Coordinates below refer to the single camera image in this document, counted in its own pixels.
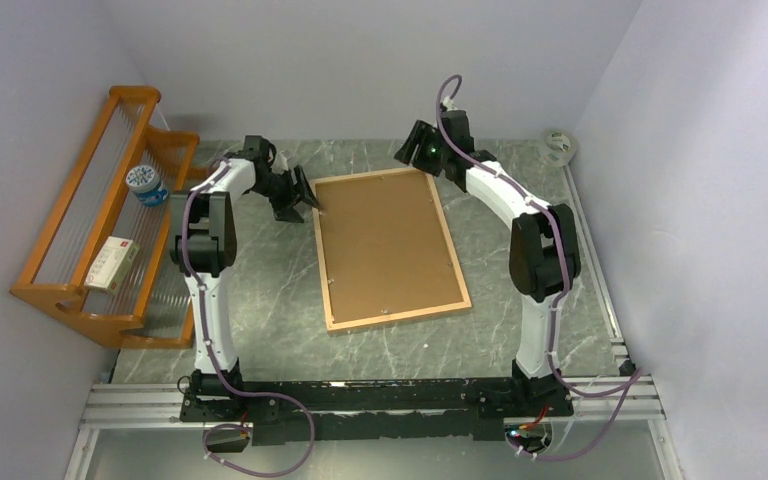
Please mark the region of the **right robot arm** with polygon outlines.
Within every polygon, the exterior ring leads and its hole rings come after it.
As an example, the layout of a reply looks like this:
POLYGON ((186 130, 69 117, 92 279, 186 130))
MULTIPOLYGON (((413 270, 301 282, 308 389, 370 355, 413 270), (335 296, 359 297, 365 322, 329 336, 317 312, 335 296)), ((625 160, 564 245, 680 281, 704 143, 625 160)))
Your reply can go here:
POLYGON ((435 125, 416 121, 394 158, 432 176, 444 175, 509 227, 508 273, 522 298, 509 397, 519 413, 537 413, 550 395, 565 392, 557 359, 560 311, 581 271, 571 208, 533 195, 494 155, 475 149, 463 110, 443 112, 435 125))

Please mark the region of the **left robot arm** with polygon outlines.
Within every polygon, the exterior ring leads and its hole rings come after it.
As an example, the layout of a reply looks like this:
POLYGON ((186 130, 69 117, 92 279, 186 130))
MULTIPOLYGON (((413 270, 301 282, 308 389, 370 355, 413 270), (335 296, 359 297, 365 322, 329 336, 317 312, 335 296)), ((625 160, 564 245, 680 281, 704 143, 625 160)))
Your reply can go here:
POLYGON ((226 281, 238 253, 233 204, 251 193, 267 199, 278 222, 298 224, 303 220, 298 204, 320 205, 303 168, 280 161, 275 144, 258 135, 220 157, 205 180, 169 197, 167 249, 184 277, 194 319, 189 390, 206 397, 209 410, 222 420, 237 418, 250 395, 231 334, 226 281))

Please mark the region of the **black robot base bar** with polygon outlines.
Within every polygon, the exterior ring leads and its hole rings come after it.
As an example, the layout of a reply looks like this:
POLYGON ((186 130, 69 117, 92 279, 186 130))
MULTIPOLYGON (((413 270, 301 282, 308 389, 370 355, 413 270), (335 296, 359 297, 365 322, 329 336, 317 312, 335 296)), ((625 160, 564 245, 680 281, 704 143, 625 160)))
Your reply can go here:
POLYGON ((356 381, 249 381, 247 398, 194 397, 179 418, 203 426, 234 423, 256 446, 288 442, 439 438, 494 441, 538 416, 569 417, 571 395, 526 399, 511 377, 356 381))

